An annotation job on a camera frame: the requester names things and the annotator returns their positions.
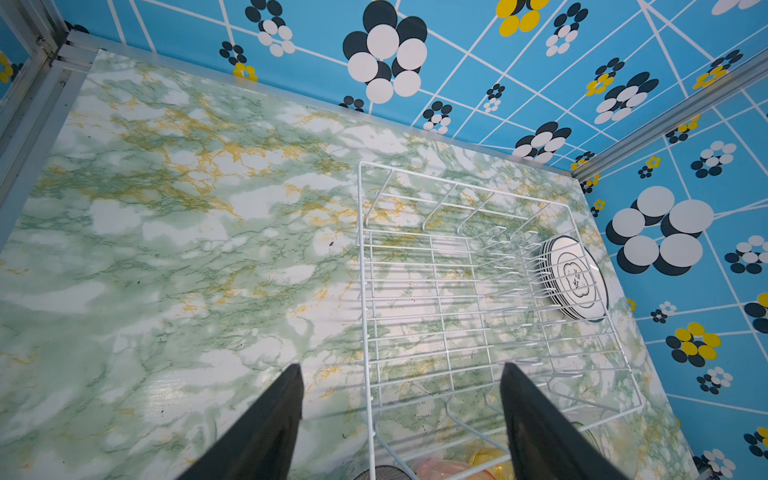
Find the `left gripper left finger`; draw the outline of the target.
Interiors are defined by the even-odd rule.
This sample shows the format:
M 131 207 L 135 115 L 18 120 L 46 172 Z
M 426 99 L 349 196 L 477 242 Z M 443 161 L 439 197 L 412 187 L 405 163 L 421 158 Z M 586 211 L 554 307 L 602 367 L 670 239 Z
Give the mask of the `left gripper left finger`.
M 182 479 L 285 479 L 302 418 L 304 383 L 289 365 Z

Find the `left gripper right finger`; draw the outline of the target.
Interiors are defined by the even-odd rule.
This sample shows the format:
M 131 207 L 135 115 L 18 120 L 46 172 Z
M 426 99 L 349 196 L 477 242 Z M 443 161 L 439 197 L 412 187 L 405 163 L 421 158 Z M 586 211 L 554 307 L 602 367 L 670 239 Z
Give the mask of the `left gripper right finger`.
M 517 479 L 623 479 L 515 364 L 504 365 L 500 394 Z

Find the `pink glass cup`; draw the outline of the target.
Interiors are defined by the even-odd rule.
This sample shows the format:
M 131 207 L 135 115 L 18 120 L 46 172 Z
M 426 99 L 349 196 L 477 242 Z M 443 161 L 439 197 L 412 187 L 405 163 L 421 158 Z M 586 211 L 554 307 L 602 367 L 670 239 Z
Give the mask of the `pink glass cup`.
M 463 475 L 472 469 L 472 465 L 458 461 L 425 459 L 417 464 L 415 473 L 418 479 L 443 480 L 450 479 L 456 475 Z

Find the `white plate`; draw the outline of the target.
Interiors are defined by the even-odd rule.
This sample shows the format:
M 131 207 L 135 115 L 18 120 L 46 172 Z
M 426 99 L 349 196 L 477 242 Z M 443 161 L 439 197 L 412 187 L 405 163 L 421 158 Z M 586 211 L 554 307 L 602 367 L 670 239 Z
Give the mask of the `white plate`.
M 567 317 L 590 323 L 606 319 L 606 280 L 594 257 L 570 236 L 545 240 L 535 260 L 545 293 Z

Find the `white wire dish rack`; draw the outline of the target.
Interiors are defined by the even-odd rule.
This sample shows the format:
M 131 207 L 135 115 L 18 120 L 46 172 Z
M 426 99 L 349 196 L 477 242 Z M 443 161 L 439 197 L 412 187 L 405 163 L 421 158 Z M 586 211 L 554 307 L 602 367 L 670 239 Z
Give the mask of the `white wire dish rack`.
M 500 394 L 517 365 L 625 477 L 639 470 L 630 418 L 644 405 L 610 307 L 563 314 L 535 260 L 560 235 L 588 250 L 570 207 L 363 162 L 357 170 L 367 470 L 418 479 L 425 459 L 510 459 Z

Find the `yellow glass cup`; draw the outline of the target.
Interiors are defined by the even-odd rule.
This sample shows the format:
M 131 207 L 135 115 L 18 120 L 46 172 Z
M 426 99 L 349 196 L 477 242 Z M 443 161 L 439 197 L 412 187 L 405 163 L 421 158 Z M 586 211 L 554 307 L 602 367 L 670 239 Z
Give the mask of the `yellow glass cup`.
M 509 458 L 506 458 L 503 462 L 489 465 L 489 462 L 495 462 L 505 456 L 506 453 L 498 448 L 482 448 L 473 454 L 470 464 L 472 466 L 486 465 L 484 470 L 496 480 L 514 479 L 514 469 Z

